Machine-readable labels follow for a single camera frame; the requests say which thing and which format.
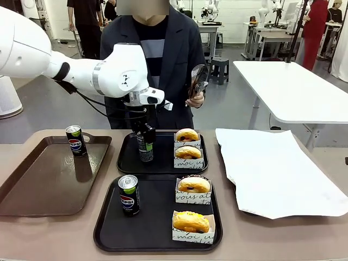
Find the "person's left hand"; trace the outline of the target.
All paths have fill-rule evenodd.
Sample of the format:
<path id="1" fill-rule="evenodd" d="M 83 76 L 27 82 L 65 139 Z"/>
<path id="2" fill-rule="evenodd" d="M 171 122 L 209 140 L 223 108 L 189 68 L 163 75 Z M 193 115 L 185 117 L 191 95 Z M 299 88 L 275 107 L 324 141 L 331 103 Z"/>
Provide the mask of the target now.
<path id="1" fill-rule="evenodd" d="M 200 108 L 202 104 L 204 103 L 204 99 L 205 99 L 204 92 L 201 91 L 197 93 L 193 98 L 186 100 L 185 104 L 193 108 Z"/>

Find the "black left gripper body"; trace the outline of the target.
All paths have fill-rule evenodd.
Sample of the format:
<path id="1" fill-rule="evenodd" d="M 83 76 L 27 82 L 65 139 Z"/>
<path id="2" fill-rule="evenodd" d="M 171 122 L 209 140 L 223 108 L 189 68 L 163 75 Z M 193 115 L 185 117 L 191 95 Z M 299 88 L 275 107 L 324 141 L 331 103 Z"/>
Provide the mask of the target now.
<path id="1" fill-rule="evenodd" d="M 129 107 L 130 126 L 133 131 L 143 130 L 145 125 L 156 127 L 156 108 L 154 105 Z"/>

